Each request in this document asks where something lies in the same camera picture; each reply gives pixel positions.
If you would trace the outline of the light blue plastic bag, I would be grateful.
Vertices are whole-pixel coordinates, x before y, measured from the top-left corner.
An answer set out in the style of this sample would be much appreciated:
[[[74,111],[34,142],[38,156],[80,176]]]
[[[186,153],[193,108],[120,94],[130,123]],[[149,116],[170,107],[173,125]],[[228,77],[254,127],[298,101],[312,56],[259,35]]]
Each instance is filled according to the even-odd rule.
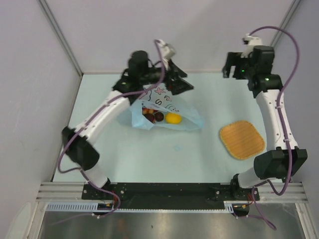
[[[151,123],[142,115],[142,108],[157,110],[157,112],[162,112],[164,116],[167,113],[178,114],[182,117],[182,121],[179,124],[169,124],[164,119],[161,122]],[[187,131],[203,128],[203,119],[198,111],[180,96],[172,95],[164,84],[141,94],[127,110],[117,117],[117,121],[123,125],[145,130],[154,127]]]

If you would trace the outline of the yellow fake lemon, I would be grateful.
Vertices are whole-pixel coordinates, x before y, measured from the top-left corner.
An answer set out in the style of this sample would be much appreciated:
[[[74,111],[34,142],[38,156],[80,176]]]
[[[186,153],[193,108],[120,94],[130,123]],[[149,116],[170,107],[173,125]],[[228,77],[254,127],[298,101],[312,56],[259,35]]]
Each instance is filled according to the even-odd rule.
[[[164,119],[165,119],[165,122],[169,124],[179,124],[182,121],[182,117],[174,113],[167,113]]]

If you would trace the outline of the woven bamboo tray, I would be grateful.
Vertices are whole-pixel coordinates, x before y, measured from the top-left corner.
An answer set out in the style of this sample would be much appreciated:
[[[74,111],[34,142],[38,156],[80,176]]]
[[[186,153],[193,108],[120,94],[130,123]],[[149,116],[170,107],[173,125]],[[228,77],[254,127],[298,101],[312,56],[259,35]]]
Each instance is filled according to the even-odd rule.
[[[265,149],[265,141],[256,128],[246,120],[222,127],[219,138],[228,153],[237,160],[246,160]]]

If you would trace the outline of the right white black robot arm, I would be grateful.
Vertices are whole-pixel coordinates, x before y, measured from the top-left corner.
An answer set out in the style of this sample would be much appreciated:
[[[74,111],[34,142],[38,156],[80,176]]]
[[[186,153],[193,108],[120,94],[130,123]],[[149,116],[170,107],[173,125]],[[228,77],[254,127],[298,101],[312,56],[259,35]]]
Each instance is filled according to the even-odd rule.
[[[242,52],[228,52],[222,68],[224,78],[230,77],[247,80],[248,88],[253,93],[264,122],[267,138],[267,151],[255,157],[254,165],[249,170],[234,175],[230,195],[241,200],[248,194],[248,189],[272,179],[289,181],[308,158],[306,149],[299,148],[289,126],[283,84],[272,67],[275,58],[273,47],[254,46],[247,57]]]

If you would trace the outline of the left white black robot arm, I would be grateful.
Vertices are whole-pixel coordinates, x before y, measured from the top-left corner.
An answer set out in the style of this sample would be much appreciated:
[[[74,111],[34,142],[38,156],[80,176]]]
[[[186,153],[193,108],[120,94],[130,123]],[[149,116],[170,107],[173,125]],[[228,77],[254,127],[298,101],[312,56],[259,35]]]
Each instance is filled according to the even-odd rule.
[[[127,68],[112,87],[107,98],[86,120],[75,128],[62,130],[63,150],[77,164],[88,182],[94,184],[93,194],[105,199],[110,193],[110,179],[99,166],[100,154],[94,144],[104,127],[124,110],[128,109],[143,93],[164,83],[173,95],[192,90],[194,87],[185,78],[187,74],[172,62],[175,50],[165,47],[160,50],[160,67],[150,65],[147,52],[139,50],[131,54]]]

